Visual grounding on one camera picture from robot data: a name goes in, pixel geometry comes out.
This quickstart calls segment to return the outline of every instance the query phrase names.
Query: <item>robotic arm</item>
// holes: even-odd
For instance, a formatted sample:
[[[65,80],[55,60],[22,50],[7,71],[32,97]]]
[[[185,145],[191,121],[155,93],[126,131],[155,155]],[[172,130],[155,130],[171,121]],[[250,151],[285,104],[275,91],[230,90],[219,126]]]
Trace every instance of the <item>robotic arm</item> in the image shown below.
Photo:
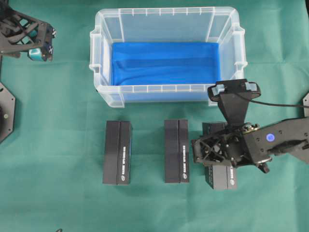
[[[217,82],[208,89],[227,122],[203,123],[203,135],[192,140],[194,161],[213,165],[254,165],[268,173],[271,155],[290,153],[309,163],[309,117],[287,119],[270,126],[245,123],[248,103],[261,95],[246,79]]]
[[[0,0],[0,55],[31,60],[52,60],[56,30],[48,23],[13,10]]]

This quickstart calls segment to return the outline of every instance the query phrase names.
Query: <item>black cable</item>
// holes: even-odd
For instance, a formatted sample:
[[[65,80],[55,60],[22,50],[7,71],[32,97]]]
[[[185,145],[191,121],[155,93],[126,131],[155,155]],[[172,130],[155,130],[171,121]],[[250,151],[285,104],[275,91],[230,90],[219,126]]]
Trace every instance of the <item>black cable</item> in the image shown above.
[[[306,105],[287,105],[287,104],[273,104],[273,103],[267,103],[267,102],[259,102],[259,101],[254,101],[254,100],[250,100],[247,98],[244,98],[243,96],[241,96],[238,93],[235,93],[239,98],[248,101],[248,102],[252,102],[252,103],[256,103],[256,104],[261,104],[261,105],[269,105],[269,106],[279,106],[279,107],[296,107],[296,108],[309,108],[309,106]]]

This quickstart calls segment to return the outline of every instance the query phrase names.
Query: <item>black metal bracket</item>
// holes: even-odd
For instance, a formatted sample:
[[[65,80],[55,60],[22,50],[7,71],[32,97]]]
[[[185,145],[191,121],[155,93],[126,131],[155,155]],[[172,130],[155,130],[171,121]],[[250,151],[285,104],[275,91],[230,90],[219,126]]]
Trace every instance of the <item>black metal bracket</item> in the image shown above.
[[[257,83],[248,82],[247,79],[218,81],[208,88],[210,100],[218,102],[219,109],[231,127],[244,124],[249,104],[237,95],[251,100],[259,97],[261,91]]]

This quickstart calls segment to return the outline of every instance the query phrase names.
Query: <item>clear plastic storage bin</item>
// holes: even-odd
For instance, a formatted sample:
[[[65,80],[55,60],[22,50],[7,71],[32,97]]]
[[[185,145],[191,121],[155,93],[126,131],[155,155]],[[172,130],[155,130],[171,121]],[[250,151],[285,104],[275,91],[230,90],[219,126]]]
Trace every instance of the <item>clear plastic storage bin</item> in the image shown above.
[[[215,42],[221,80],[233,80],[244,78],[247,66],[244,33],[238,12],[231,7],[103,9],[90,33],[89,67],[95,88],[114,108],[123,108],[125,102],[208,101],[212,84],[112,86],[112,44]]]

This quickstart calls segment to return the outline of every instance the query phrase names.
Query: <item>green cloth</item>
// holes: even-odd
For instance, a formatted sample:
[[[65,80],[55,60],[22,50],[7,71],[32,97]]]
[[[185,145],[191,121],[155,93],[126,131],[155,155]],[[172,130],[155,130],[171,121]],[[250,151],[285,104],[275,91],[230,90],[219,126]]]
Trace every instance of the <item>green cloth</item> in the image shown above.
[[[205,103],[107,106],[89,70],[89,33],[102,8],[232,6],[246,30],[259,101],[300,103],[309,91],[304,0],[11,0],[58,35],[53,62],[4,58],[1,81],[16,96],[14,132],[0,145],[2,232],[304,232],[309,166],[283,155],[263,174],[239,168],[238,190],[214,191],[190,154],[190,183],[164,183],[164,120],[187,118],[190,139],[204,121],[223,120]],[[250,104],[246,121],[267,125],[301,109]],[[131,184],[102,184],[106,120],[133,125]]]

